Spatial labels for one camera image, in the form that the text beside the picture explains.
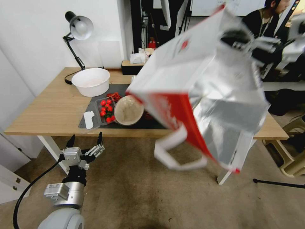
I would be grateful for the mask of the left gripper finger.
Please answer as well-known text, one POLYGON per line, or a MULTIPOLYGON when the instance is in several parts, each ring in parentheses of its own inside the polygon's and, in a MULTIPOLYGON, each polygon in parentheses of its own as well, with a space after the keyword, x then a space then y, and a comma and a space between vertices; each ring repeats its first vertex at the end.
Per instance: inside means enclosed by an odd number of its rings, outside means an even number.
POLYGON ((72 137, 67 141, 66 143, 66 147, 64 149, 62 149, 62 153, 63 155, 65 154, 71 154, 71 153, 75 153, 76 150, 73 148, 74 142, 75 142, 75 135, 72 135, 72 137))
POLYGON ((102 132, 100 132, 97 140, 97 145, 93 146, 89 150, 85 150, 85 153, 83 154, 83 160, 85 160, 87 164, 93 162, 104 152, 105 147, 103 143, 104 143, 103 135, 102 132))

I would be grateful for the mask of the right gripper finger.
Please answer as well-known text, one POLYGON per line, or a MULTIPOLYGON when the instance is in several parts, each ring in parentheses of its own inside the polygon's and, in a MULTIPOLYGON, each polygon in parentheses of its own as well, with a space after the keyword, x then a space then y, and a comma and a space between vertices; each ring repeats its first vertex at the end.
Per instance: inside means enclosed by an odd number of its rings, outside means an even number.
POLYGON ((252 52, 254 50, 254 37, 251 31, 227 30, 222 34, 220 42, 240 52, 252 52))
POLYGON ((274 53, 281 46, 281 40, 278 38, 261 36, 252 41, 252 54, 257 50, 267 53, 274 53))

